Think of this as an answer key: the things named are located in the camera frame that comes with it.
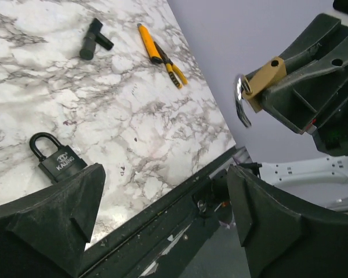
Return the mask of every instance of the black cylinder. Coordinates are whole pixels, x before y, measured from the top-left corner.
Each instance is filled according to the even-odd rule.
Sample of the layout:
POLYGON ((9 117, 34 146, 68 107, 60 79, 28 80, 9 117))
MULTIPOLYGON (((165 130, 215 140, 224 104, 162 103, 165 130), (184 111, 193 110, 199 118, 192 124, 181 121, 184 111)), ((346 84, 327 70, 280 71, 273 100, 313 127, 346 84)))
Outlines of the black cylinder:
POLYGON ((91 60, 94 57, 94 51, 96 47, 96 42, 89 36, 84 37, 84 43, 80 50, 80 57, 84 60, 91 60))

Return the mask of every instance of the screw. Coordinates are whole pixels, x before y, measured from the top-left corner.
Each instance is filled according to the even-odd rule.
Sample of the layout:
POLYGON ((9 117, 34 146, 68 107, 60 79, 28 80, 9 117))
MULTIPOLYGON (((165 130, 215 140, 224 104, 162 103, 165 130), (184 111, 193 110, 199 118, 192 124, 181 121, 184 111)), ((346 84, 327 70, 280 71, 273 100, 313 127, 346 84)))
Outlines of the screw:
POLYGON ((200 212, 204 213, 206 211, 206 203, 202 200, 197 202, 197 207, 200 210, 200 212))

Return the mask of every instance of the mounting hole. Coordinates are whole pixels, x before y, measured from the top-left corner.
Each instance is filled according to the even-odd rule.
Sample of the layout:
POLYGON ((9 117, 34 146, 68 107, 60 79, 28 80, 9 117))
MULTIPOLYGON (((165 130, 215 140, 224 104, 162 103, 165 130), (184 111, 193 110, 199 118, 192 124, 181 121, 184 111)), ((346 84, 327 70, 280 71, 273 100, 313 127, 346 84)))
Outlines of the mounting hole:
POLYGON ((272 66, 272 67, 278 66, 278 61, 277 61, 277 60, 273 60, 273 61, 271 62, 271 66, 272 66))
POLYGON ((331 64, 336 67, 341 67, 343 65, 343 60, 341 59, 334 59, 331 61, 331 64))

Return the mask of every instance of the black tool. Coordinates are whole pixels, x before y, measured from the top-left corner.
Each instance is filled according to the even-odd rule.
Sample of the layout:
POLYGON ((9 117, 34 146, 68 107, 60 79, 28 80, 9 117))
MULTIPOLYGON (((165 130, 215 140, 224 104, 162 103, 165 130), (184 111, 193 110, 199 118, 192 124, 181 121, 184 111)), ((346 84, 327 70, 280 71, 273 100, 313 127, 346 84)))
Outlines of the black tool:
POLYGON ((34 134, 30 139, 30 149, 39 159, 40 169, 52 180, 53 184, 73 176, 87 166, 70 146, 62 145, 56 137, 47 132, 34 134), (48 158, 36 147, 36 140, 41 137, 51 140, 58 148, 58 151, 48 158))
POLYGON ((114 47, 114 44, 100 33, 102 26, 102 22, 98 19, 93 19, 84 37, 84 43, 79 53, 82 59, 93 59, 96 43, 107 50, 111 50, 114 47))
POLYGON ((79 277, 105 180, 103 166, 95 163, 72 178, 1 205, 0 278, 79 277))

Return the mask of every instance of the gray floor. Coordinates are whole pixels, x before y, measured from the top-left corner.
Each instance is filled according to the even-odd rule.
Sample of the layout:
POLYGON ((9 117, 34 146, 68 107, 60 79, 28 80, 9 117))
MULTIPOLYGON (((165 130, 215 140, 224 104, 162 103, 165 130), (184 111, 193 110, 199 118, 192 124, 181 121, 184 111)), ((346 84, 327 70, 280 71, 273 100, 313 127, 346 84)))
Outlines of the gray floor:
POLYGON ((180 278, 250 278, 236 228, 220 227, 193 258, 180 278))

